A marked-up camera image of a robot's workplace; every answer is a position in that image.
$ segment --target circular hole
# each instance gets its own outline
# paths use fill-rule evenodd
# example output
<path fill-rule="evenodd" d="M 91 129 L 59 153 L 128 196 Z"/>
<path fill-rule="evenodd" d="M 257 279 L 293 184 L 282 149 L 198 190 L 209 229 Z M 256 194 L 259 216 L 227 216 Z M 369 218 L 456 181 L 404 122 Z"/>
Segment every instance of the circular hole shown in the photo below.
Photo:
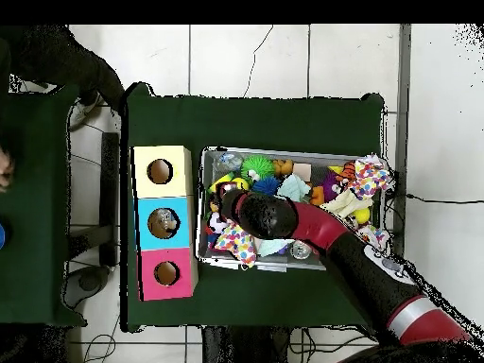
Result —
<path fill-rule="evenodd" d="M 157 159 L 147 167 L 147 176 L 153 183 L 169 183 L 173 178 L 173 165 L 165 159 Z"/>
<path fill-rule="evenodd" d="M 147 228 L 158 239 L 169 239 L 180 227 L 180 220 L 171 209 L 156 209 L 147 219 Z"/>
<path fill-rule="evenodd" d="M 155 278 L 161 285 L 174 285 L 180 278 L 180 270 L 173 262 L 162 262 L 155 268 Z"/>

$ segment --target green table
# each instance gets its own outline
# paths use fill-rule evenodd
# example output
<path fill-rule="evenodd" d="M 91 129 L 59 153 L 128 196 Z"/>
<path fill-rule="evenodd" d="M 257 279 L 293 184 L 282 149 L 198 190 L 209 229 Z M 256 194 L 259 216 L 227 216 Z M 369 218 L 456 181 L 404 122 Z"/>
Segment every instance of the green table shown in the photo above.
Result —
<path fill-rule="evenodd" d="M 16 168 L 15 182 L 0 194 L 0 216 L 13 230 L 0 250 L 0 322 L 84 324 L 61 302 L 69 259 L 66 116 L 77 93 L 10 94 L 2 110 L 2 143 Z"/>
<path fill-rule="evenodd" d="M 122 134 L 125 161 L 127 147 L 183 145 L 192 153 L 195 193 L 199 155 L 207 146 L 346 155 L 380 153 L 380 95 L 366 95 L 361 100 L 155 97 L 143 83 L 133 84 L 128 94 L 128 124 Z M 199 263 L 199 283 L 192 298 L 140 302 L 128 176 L 121 178 L 121 187 L 127 188 L 127 204 L 121 213 L 128 222 L 125 235 L 121 235 L 122 240 L 128 238 L 129 244 L 127 255 L 122 250 L 122 259 L 127 256 L 128 260 L 121 283 L 124 324 L 364 323 L 333 279 L 326 272 L 315 270 L 242 271 Z"/>

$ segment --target yellow toy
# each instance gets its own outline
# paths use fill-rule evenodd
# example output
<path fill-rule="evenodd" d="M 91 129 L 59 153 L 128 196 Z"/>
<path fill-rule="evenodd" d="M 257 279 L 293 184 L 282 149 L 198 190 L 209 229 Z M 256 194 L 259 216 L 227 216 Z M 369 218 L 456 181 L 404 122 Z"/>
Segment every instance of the yellow toy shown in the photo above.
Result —
<path fill-rule="evenodd" d="M 365 224 L 370 219 L 370 209 L 367 207 L 366 209 L 355 210 L 353 215 L 359 225 Z"/>
<path fill-rule="evenodd" d="M 249 183 L 243 178 L 234 178 L 232 182 L 237 182 L 237 188 L 243 189 L 244 191 L 249 191 Z"/>
<path fill-rule="evenodd" d="M 216 191 L 216 186 L 221 182 L 230 182 L 233 180 L 233 173 L 229 173 L 224 175 L 222 178 L 216 180 L 210 188 L 208 188 L 208 192 L 214 193 Z"/>
<path fill-rule="evenodd" d="M 341 174 L 343 172 L 343 167 L 338 165 L 330 165 L 328 168 L 332 171 L 335 171 L 337 174 Z"/>

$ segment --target orange toy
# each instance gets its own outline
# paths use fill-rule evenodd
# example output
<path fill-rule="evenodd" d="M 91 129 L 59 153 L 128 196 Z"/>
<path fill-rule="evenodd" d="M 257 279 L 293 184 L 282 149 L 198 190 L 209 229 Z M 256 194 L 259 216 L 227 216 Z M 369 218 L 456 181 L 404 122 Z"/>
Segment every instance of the orange toy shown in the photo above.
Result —
<path fill-rule="evenodd" d="M 290 175 L 292 173 L 292 160 L 273 160 L 272 163 L 274 164 L 274 175 L 276 177 Z"/>
<path fill-rule="evenodd" d="M 320 206 L 324 203 L 324 192 L 322 191 L 322 186 L 315 186 L 311 190 L 311 200 L 309 203 L 315 206 Z"/>

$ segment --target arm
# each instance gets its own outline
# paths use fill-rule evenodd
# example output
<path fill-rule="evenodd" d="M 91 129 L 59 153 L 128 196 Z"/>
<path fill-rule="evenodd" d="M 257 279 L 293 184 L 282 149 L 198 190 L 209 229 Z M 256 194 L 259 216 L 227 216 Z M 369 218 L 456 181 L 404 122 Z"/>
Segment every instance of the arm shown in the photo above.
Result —
<path fill-rule="evenodd" d="M 300 239 L 318 249 L 367 323 L 402 345 L 470 338 L 422 293 L 402 264 L 378 255 L 319 207 L 233 190 L 222 198 L 221 214 L 254 236 Z"/>

